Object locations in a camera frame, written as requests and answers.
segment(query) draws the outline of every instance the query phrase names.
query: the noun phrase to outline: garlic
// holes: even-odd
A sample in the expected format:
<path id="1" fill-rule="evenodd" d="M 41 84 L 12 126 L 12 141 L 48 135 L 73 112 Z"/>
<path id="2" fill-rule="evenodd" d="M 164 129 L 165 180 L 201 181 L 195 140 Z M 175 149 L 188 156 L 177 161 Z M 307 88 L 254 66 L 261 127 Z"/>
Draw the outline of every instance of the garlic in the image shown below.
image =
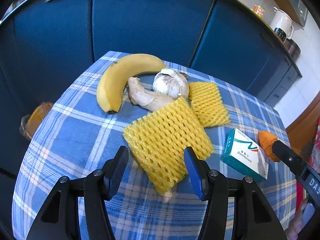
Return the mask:
<path id="1" fill-rule="evenodd" d="M 130 77 L 128 79 L 129 99 L 132 104 L 142 106 L 152 112 L 166 106 L 174 100 L 168 95 L 158 91 L 145 90 L 139 78 Z"/>
<path id="2" fill-rule="evenodd" d="M 185 76 L 170 68 L 162 69 L 155 76 L 152 88 L 175 100 L 178 97 L 187 98 L 189 95 L 189 84 Z"/>

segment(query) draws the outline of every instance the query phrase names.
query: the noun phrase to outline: electric kettle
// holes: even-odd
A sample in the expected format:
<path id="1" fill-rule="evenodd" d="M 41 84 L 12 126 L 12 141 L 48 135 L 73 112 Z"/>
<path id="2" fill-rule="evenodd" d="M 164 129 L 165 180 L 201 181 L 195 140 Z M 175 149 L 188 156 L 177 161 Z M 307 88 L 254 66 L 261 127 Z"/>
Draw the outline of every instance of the electric kettle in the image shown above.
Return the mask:
<path id="1" fill-rule="evenodd" d="M 285 42 L 286 39 L 291 39 L 293 35 L 292 20 L 284 11 L 274 7 L 275 16 L 270 24 L 271 29 L 280 37 L 280 39 Z"/>

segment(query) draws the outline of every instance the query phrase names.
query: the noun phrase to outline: table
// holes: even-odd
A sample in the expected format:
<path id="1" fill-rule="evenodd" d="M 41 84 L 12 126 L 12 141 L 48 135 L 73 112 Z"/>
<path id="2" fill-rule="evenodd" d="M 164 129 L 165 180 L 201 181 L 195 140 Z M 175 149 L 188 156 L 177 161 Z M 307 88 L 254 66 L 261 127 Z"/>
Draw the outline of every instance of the table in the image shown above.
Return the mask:
<path id="1" fill-rule="evenodd" d="M 25 239 L 42 203 L 59 177 L 85 177 L 116 154 L 127 143 L 123 128 L 148 113 L 133 106 L 124 92 L 120 111 L 104 113 L 96 101 L 100 77 L 113 62 L 128 54 L 110 51 L 87 69 L 63 93 L 38 128 L 23 159 L 12 204 L 12 227 L 17 239 Z M 164 62 L 190 76 L 189 82 L 215 82 L 230 114 L 230 125 L 205 128 L 215 152 L 206 160 L 211 169 L 225 176 L 242 179 L 243 175 L 220 161 L 226 134 L 236 127 L 257 141 L 259 130 L 277 135 L 289 145 L 278 113 L 270 106 L 226 82 L 181 65 Z M 151 89 L 154 75 L 141 76 Z M 294 175 L 283 163 L 270 162 L 266 182 L 259 184 L 284 228 L 295 213 Z M 206 209 L 193 193 L 186 176 L 171 192 L 159 195 L 143 169 L 129 156 L 117 195 L 106 202 L 116 239 L 196 239 Z M 225 239 L 231 238 L 233 199 L 229 199 Z M 79 198 L 79 221 L 82 239 L 88 239 L 84 201 Z"/>

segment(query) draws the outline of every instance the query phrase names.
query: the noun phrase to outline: banana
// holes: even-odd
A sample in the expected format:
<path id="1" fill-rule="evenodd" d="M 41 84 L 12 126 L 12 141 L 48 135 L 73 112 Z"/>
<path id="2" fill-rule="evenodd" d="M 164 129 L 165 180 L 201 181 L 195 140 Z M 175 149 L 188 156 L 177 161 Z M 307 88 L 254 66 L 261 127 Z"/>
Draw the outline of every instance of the banana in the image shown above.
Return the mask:
<path id="1" fill-rule="evenodd" d="M 102 75 L 97 87 L 97 102 L 108 114 L 119 111 L 128 78 L 146 73 L 158 73 L 166 65 L 149 54 L 132 54 L 120 58 Z"/>

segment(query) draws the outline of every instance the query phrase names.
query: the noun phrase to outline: metal bolt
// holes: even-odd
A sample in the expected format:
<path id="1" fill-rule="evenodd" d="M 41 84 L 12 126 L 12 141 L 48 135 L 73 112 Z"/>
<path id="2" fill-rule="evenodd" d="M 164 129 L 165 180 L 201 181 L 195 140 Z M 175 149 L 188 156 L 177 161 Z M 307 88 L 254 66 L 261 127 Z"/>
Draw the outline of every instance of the metal bolt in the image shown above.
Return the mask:
<path id="1" fill-rule="evenodd" d="M 249 176 L 244 177 L 244 180 L 245 180 L 246 182 L 248 182 L 248 183 L 253 182 L 253 179 L 252 179 L 251 177 L 249 177 Z"/>
<path id="2" fill-rule="evenodd" d="M 61 177 L 60 179 L 59 179 L 59 181 L 61 182 L 61 183 L 65 183 L 65 182 L 67 182 L 68 181 L 68 177 L 67 176 L 63 176 L 63 177 Z"/>
<path id="3" fill-rule="evenodd" d="M 94 176 L 100 176 L 102 174 L 102 170 L 95 170 L 93 174 Z"/>
<path id="4" fill-rule="evenodd" d="M 215 177 L 215 176 L 218 176 L 218 174 L 219 174 L 219 172 L 217 170 L 209 170 L 209 175 L 210 176 Z"/>

